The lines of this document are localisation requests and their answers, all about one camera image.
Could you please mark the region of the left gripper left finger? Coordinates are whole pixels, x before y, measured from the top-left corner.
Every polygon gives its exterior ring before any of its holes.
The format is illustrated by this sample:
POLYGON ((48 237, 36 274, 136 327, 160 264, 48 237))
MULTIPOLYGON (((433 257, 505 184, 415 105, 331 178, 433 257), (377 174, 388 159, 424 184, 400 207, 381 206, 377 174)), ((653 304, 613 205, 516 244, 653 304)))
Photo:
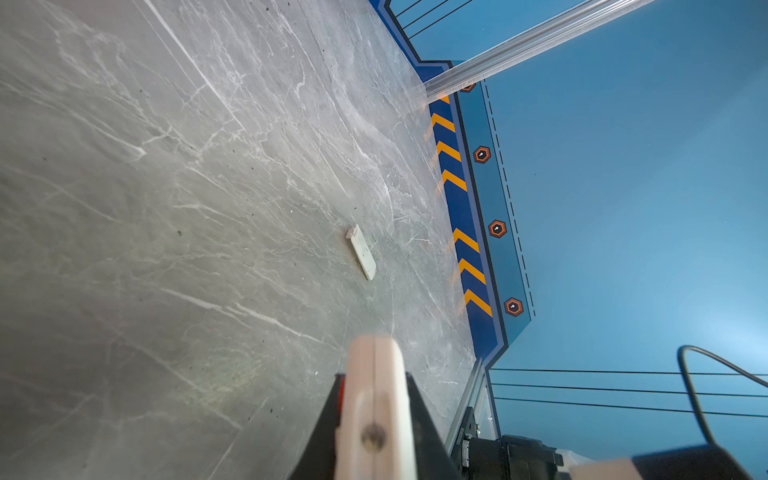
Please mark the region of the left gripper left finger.
POLYGON ((336 465, 336 433, 340 425, 344 374, 336 374, 304 452, 293 469, 291 480, 333 479, 336 465))

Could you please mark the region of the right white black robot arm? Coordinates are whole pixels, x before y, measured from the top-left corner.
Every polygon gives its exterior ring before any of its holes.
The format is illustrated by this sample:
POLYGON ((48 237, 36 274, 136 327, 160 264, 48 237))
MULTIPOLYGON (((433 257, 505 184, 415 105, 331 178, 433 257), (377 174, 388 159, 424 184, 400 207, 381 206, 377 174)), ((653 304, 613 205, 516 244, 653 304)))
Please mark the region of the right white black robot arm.
POLYGON ((693 345, 677 350, 684 394, 704 438, 699 446, 654 452, 612 461, 595 462, 570 451, 559 451, 540 440, 501 436, 480 437, 475 409, 460 411, 457 431, 449 436, 449 456, 464 479, 748 479, 750 475, 717 443, 699 401, 686 354, 698 353, 760 386, 767 377, 735 365, 711 351, 693 345))

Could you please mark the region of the white remote control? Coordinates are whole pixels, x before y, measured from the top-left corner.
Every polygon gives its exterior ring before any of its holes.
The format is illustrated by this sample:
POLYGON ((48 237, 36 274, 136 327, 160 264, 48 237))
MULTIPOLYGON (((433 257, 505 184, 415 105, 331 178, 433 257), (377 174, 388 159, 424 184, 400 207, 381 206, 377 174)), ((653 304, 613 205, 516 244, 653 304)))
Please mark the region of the white remote control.
POLYGON ((334 477, 417 477, 406 371, 401 350, 390 337, 362 336, 350 345, 334 477))

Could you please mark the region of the white battery cover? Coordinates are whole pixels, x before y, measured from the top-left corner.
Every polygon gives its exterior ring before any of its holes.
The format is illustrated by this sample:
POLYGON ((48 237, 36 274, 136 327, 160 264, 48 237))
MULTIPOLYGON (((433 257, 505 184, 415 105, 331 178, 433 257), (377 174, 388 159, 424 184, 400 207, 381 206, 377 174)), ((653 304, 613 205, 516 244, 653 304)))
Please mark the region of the white battery cover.
POLYGON ((364 276, 367 280, 372 281, 376 275, 377 265, 360 226, 355 225, 349 229, 346 233, 346 239, 352 246, 364 276))

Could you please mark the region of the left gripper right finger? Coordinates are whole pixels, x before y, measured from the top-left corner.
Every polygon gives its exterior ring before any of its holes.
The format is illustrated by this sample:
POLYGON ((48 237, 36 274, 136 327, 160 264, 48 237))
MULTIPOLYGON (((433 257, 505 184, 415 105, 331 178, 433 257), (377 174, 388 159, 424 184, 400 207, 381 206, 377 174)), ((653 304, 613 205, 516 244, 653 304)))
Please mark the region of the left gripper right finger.
POLYGON ((406 374, 413 429, 417 478, 419 480, 461 479, 432 421, 415 379, 406 374))

